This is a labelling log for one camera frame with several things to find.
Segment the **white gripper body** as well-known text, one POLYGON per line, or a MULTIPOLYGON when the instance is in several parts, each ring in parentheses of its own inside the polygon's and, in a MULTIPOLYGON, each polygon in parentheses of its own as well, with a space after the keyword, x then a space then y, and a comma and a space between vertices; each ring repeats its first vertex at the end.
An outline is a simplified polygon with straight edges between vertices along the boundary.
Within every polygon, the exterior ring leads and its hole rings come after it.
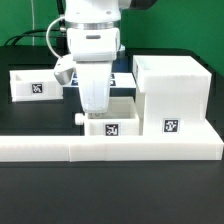
POLYGON ((105 113, 109 104, 113 61, 120 47, 118 28, 67 30, 68 47, 76 63, 81 105, 85 113, 105 113))

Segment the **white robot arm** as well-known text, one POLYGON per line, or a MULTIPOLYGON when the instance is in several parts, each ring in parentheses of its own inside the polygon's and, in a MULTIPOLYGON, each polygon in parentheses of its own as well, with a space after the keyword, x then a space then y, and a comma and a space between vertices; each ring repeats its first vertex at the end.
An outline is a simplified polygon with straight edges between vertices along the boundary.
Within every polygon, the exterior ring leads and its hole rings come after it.
POLYGON ((81 105, 105 113, 112 64, 120 48, 122 9, 146 10, 157 0, 66 0, 67 44, 75 62, 81 105))

